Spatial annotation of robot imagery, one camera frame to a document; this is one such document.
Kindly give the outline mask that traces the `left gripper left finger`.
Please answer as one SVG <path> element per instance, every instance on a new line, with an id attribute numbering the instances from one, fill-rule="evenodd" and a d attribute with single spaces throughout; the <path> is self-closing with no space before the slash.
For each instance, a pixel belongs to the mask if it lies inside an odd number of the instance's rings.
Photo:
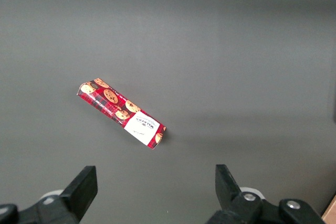
<path id="1" fill-rule="evenodd" d="M 79 223 L 98 192 L 95 166 L 86 166 L 63 190 L 44 194 L 24 210 L 1 204 L 1 223 Z"/>

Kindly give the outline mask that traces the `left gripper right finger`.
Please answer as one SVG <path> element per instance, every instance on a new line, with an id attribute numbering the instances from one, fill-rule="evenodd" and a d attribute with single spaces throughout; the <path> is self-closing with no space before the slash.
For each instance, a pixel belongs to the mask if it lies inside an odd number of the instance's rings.
<path id="1" fill-rule="evenodd" d="M 226 165 L 216 165 L 215 190 L 221 210 L 207 223 L 324 223 L 305 201 L 282 199 L 273 205 L 252 191 L 242 191 Z"/>

